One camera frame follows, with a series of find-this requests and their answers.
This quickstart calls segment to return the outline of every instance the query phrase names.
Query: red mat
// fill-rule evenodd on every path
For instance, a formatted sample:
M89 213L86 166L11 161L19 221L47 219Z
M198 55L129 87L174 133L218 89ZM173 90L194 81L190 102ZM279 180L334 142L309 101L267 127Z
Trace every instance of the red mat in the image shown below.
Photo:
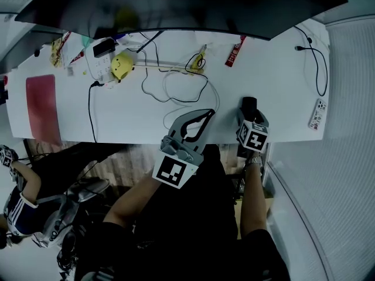
M27 78L26 99L33 137L60 146L62 143L57 120L54 75Z

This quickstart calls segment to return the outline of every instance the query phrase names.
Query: floor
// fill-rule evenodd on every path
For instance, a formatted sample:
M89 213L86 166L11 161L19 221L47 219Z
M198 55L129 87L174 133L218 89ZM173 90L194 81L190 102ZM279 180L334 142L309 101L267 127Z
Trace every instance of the floor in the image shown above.
M75 142L63 142L61 147L28 139L32 155L58 152L68 148ZM227 174L239 173L244 165L244 159L237 157L238 145L219 145L221 162ZM128 145L127 149L116 153L101 163L96 164L86 176L98 176L109 179L116 186L133 186L146 172L154 166L154 159L159 145ZM87 166L83 175L94 163Z

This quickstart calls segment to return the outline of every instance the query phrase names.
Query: black monitor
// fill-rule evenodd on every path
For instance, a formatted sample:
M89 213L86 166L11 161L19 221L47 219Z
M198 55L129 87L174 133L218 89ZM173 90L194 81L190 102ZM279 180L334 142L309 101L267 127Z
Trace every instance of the black monitor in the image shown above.
M347 0L33 0L16 17L99 39L152 30L210 30L270 40Z

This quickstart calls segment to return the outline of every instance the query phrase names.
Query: person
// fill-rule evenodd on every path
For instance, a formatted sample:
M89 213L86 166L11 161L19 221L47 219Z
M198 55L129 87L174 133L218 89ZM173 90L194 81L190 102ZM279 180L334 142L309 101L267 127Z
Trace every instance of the person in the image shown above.
M122 144L78 143L35 161L30 168L17 161L14 150L0 146L2 158L13 159L11 175L25 183L22 189L13 189L0 215L0 249L19 244L25 237L43 230L51 209L38 205L38 199L63 194L90 162L101 162L123 148Z
M86 234L75 281L157 276L290 280L266 228L257 155L246 169L239 241L234 187L218 146L206 145L203 155L196 175L181 189L149 172L120 197L104 221Z

